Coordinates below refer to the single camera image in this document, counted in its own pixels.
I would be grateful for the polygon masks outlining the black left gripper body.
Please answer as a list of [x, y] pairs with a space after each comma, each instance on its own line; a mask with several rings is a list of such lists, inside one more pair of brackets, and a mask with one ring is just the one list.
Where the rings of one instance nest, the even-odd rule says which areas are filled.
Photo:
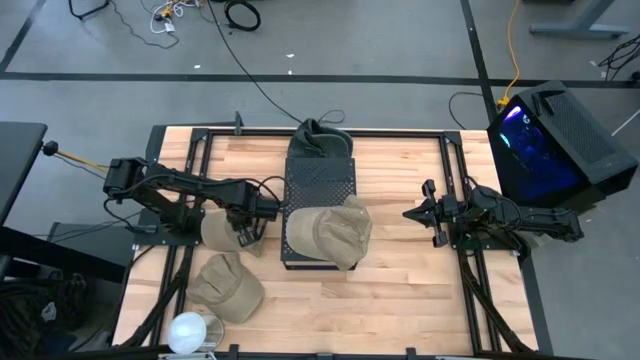
[[263, 197], [253, 197], [244, 204], [227, 207], [226, 217], [234, 230], [235, 222], [245, 221], [251, 226], [256, 219], [267, 218], [268, 215], [265, 214], [267, 212], [268, 200]]

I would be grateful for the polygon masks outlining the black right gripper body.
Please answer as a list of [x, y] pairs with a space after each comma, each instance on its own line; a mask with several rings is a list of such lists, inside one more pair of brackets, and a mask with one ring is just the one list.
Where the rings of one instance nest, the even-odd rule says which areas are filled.
[[434, 231], [432, 242], [435, 248], [440, 248], [449, 243], [446, 232], [442, 229], [443, 223], [455, 222], [456, 218], [463, 213], [463, 205], [457, 201], [455, 195], [443, 195], [439, 200], [435, 197], [435, 181], [433, 179], [427, 179], [422, 185], [422, 192], [425, 196], [423, 202], [434, 202], [436, 207], [428, 213], [432, 214], [436, 218], [435, 225], [425, 225], [431, 227]]

